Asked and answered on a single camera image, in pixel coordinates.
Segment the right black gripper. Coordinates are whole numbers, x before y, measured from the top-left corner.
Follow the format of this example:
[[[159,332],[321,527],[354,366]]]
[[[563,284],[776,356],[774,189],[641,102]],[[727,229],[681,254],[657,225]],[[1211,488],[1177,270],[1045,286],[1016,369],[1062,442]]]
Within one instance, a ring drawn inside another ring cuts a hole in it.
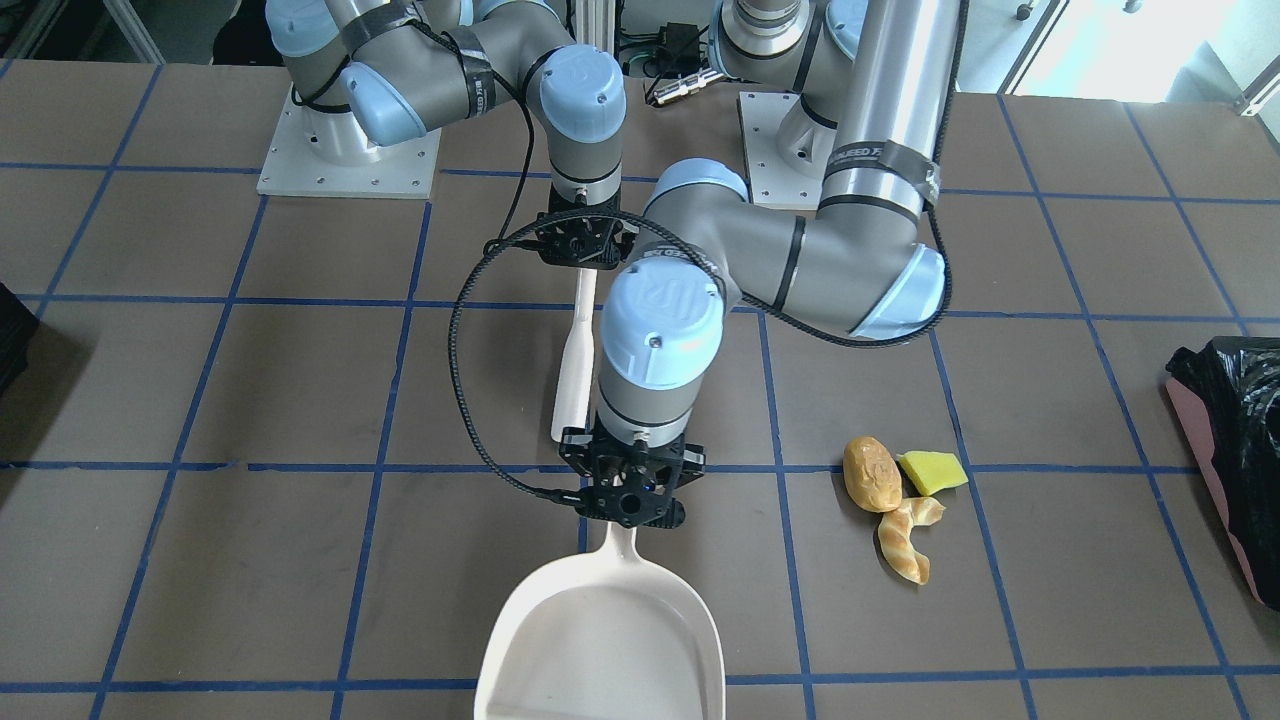
[[[637,233],[622,220],[579,218],[535,232],[535,252],[553,266],[611,272],[634,250]]]

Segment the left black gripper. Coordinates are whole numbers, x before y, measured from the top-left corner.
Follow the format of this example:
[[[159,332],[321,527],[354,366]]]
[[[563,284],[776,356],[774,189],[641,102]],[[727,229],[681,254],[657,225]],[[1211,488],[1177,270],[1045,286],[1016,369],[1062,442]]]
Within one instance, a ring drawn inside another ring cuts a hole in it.
[[[686,511],[675,492],[705,474],[705,448],[689,443],[684,433],[667,445],[626,445],[602,427],[566,427],[558,452],[589,479],[581,489],[561,492],[558,502],[582,518],[623,528],[681,527]]]

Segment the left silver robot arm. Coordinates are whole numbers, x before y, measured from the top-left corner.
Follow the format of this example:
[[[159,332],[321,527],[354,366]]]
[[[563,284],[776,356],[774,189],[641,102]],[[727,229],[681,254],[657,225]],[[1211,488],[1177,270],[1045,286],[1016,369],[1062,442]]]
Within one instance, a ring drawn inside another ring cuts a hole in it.
[[[753,204],[726,165],[668,167],[602,314],[599,401],[562,457],[589,484],[554,500],[623,527],[677,527],[675,491],[701,475],[685,438],[724,319],[751,304],[833,345],[924,334],[948,306],[941,243],[918,240],[940,193],[940,136],[963,50],[965,1],[724,1],[713,65],[786,88],[810,113],[801,167],[820,177],[813,217]]]

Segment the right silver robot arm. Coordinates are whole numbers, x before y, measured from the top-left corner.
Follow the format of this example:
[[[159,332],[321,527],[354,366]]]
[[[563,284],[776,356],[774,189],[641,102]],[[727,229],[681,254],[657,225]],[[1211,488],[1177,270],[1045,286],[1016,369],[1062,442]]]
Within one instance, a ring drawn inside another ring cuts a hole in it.
[[[623,72],[577,42],[547,3],[269,1],[264,15],[320,158],[369,164],[513,101],[547,137],[549,211],[594,211],[521,247],[598,270],[631,251],[634,236],[608,218],[621,197]]]

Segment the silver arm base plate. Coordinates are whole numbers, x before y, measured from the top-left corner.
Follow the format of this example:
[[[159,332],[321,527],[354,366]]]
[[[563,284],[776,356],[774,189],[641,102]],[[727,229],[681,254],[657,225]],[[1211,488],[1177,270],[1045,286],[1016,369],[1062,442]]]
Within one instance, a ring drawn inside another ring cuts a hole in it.
[[[836,108],[836,120],[869,119],[870,128],[888,129],[892,138],[916,143],[924,154],[934,147],[936,128],[948,86],[919,91],[906,79],[858,81]],[[861,136],[860,129],[842,133],[817,109],[819,94],[742,91],[739,111],[750,200],[758,206],[815,211],[827,163],[841,138]]]

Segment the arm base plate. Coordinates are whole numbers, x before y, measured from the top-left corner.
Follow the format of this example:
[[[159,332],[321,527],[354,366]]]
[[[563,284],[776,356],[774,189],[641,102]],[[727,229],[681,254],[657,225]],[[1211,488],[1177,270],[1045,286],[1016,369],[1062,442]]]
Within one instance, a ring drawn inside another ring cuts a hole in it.
[[[428,200],[440,137],[435,129],[381,147],[353,114],[320,113],[288,94],[256,190],[266,196]]]

